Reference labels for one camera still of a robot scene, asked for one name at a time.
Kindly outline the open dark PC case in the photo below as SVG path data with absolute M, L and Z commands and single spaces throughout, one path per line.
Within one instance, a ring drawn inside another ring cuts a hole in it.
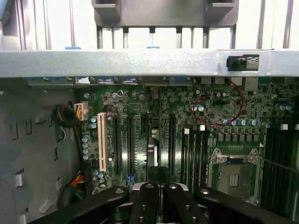
M 239 0 L 233 26 L 170 28 L 100 27 L 91 0 L 0 0 L 0 224 L 82 201 L 80 91 L 230 78 L 299 82 L 299 0 Z

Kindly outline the white PCI expansion slot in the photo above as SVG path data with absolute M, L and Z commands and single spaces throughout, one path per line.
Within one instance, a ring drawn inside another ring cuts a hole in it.
M 98 119 L 98 149 L 99 149 L 99 169 L 100 172 L 107 170 L 107 114 L 100 112 Z

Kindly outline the thin metal locking lever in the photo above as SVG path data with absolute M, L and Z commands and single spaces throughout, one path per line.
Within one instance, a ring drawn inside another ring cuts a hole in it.
M 273 162 L 273 161 L 268 160 L 268 159 L 263 158 L 263 157 L 260 157 L 260 159 L 263 160 L 263 161 L 265 161 L 265 162 L 267 162 L 267 163 L 269 163 L 269 164 L 275 165 L 275 166 L 277 166 L 277 167 L 280 167 L 280 168 L 283 168 L 283 169 L 287 169 L 287 170 L 293 171 L 293 172 L 295 172 L 295 173 L 299 173 L 299 171 L 297 171 L 297 170 L 294 169 L 294 168 L 291 168 L 291 167 L 288 167 L 288 166 L 285 166 L 285 165 L 281 165 L 281 164 L 279 164 L 279 163 L 277 163 L 277 162 Z

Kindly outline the green motherboard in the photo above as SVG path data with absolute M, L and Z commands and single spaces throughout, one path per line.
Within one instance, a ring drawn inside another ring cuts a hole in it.
M 175 174 L 173 182 L 184 184 L 184 129 L 190 129 L 189 168 L 201 170 L 208 187 L 209 158 L 215 147 L 257 147 L 260 157 L 299 171 L 299 82 L 279 78 L 246 78 L 193 81 L 184 85 L 161 85 L 165 117 L 164 161 L 169 169 L 169 117 L 176 118 Z M 133 190 L 146 180 L 146 133 L 141 116 L 146 110 L 148 85 L 108 86 L 80 91 L 87 102 L 88 120 L 75 129 L 84 166 L 71 182 L 74 197 L 84 200 L 113 186 Z M 107 114 L 107 170 L 100 172 L 97 114 Z M 135 173 L 128 175 L 127 117 L 135 121 Z M 121 175 L 114 171 L 114 118 L 121 120 Z M 299 173 L 261 160 L 259 204 L 262 209 L 299 224 Z

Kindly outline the white power connector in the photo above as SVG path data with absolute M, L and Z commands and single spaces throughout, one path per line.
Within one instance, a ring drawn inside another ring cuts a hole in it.
M 74 105 L 74 111 L 79 121 L 88 120 L 89 107 L 87 102 L 80 102 Z

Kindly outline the CPU socket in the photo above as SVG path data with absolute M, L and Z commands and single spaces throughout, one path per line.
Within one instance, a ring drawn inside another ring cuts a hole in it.
M 255 164 L 251 163 L 216 163 L 218 155 L 258 156 Z M 207 185 L 222 193 L 242 199 L 250 204 L 259 204 L 262 165 L 257 147 L 243 149 L 215 147 L 209 158 Z

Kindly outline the long PCIe expansion slot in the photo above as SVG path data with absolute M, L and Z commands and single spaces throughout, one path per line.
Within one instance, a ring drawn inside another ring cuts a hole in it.
M 135 121 L 134 116 L 127 117 L 127 156 L 128 156 L 128 175 L 135 173 Z
M 176 135 L 176 118 L 174 115 L 169 117 L 169 170 L 170 175 L 175 174 L 175 135 Z
M 116 175 L 121 175 L 121 120 L 117 116 L 114 118 L 114 171 Z

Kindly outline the metal socket cover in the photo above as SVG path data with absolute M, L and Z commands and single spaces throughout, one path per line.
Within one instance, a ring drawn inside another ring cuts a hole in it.
M 218 155 L 216 156 L 216 163 L 251 163 L 255 164 L 259 160 L 258 156 L 252 155 Z

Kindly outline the grey printed parts rack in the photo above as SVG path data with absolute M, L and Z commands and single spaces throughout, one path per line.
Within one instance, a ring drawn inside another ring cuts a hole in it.
M 91 0 L 100 27 L 229 27 L 239 0 Z

